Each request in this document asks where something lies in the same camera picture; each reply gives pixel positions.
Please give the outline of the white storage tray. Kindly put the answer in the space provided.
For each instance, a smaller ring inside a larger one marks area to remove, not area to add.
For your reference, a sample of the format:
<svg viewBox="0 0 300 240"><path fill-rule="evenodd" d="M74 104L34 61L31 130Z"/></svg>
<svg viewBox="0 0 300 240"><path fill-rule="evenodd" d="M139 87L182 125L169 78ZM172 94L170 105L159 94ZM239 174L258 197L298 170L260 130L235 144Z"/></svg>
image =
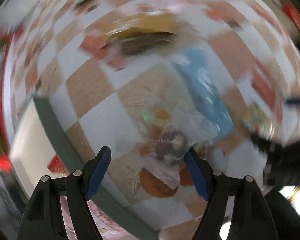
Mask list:
<svg viewBox="0 0 300 240"><path fill-rule="evenodd" d="M49 101L35 96L24 108L10 150L10 161L27 196L33 193L42 176L63 177L51 173L47 168L55 155L58 155L68 173L84 165L64 134ZM158 237L153 229L126 210L104 186L99 187L97 195L88 204L105 239Z"/></svg>

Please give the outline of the checkered tablecloth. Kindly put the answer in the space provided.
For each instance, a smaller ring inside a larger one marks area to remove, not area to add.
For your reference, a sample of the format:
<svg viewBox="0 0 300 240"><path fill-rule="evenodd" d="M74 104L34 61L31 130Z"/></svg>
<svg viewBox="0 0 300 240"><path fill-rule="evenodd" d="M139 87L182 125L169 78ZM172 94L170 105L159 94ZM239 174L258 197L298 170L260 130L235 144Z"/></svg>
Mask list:
<svg viewBox="0 0 300 240"><path fill-rule="evenodd" d="M199 41L168 55L149 50L123 56L98 47L113 22L159 11L192 24ZM243 125L253 103L274 124L275 139L300 139L300 107L284 104L285 97L300 96L300 53L262 0L91 0L81 7L77 0L5 0L0 27L22 27L7 64L15 133L29 100L48 100L84 162L110 147L102 186L157 239L190 239L206 208L182 166L179 186L170 189L140 162L174 107L194 105L174 67L181 51L204 52L234 124L229 135L195 146L226 174L261 180L266 159Z"/></svg>

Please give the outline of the gold brown snack packet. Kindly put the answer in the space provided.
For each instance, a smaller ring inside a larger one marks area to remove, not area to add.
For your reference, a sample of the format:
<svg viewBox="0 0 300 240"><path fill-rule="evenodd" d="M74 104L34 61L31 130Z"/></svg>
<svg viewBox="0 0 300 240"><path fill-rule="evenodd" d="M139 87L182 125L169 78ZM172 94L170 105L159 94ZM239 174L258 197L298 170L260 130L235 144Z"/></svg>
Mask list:
<svg viewBox="0 0 300 240"><path fill-rule="evenodd" d="M113 22L100 38L100 49L123 56L146 51L161 55L189 48L200 39L197 29L168 11L139 13Z"/></svg>

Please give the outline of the clear chocolate candy packet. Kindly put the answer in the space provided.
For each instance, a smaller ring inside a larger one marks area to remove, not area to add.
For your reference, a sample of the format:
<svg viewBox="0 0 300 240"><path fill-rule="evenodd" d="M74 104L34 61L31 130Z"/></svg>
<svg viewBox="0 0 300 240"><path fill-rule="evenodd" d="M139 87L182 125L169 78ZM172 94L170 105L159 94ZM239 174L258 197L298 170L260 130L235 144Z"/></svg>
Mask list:
<svg viewBox="0 0 300 240"><path fill-rule="evenodd" d="M170 189L175 189L180 184L179 164L185 154L195 143L215 139L219 131L193 104L180 101L152 152L141 157L141 165Z"/></svg>

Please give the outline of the red snack packet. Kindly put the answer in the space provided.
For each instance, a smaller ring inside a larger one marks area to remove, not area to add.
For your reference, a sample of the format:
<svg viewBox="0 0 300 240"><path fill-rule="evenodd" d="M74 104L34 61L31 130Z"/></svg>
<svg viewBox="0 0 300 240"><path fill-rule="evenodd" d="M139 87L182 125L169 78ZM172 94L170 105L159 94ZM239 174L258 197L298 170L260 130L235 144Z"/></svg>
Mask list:
<svg viewBox="0 0 300 240"><path fill-rule="evenodd" d="M68 176L68 172L63 165L62 161L59 159L58 155L55 155L47 165L48 170L51 173L61 174L63 176Z"/></svg>

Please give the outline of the blue snack bar packet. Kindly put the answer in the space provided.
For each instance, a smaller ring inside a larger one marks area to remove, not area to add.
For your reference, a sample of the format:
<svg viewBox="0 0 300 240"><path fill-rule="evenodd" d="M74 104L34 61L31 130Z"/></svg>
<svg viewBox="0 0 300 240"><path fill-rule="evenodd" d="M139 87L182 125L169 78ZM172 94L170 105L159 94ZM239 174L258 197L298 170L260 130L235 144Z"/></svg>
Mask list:
<svg viewBox="0 0 300 240"><path fill-rule="evenodd" d="M217 128L216 138L229 135L234 124L211 78L204 52L194 48L183 50L176 56L174 67L185 83L196 110Z"/></svg>

